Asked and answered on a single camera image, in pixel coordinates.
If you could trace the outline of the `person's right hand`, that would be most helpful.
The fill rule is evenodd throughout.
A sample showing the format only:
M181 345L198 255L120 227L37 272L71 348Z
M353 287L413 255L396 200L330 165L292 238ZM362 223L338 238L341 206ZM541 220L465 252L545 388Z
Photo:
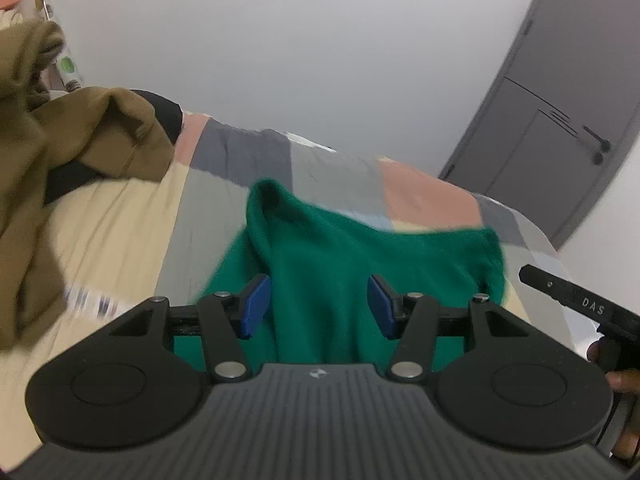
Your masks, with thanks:
M621 460L635 463L639 459L639 371L634 368L620 372L608 372L606 379L617 393L632 393L636 396L634 411L613 448L613 455Z

